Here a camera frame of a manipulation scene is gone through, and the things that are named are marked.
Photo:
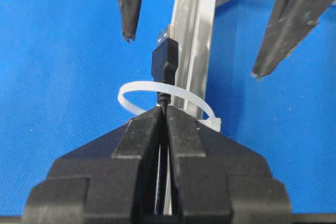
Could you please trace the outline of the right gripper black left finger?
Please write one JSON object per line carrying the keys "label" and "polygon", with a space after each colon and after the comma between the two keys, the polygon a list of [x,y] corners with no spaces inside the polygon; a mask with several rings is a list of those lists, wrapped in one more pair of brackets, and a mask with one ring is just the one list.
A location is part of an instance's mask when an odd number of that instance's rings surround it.
{"label": "right gripper black left finger", "polygon": [[134,223],[154,212],[162,110],[56,159],[30,192],[23,223]]}

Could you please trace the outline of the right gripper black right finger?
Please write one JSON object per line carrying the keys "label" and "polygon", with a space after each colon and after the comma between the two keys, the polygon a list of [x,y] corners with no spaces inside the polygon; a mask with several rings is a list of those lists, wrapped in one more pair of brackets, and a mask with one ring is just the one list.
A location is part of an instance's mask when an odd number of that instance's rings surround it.
{"label": "right gripper black right finger", "polygon": [[291,223],[285,186],[265,158],[189,114],[166,112],[182,223]]}

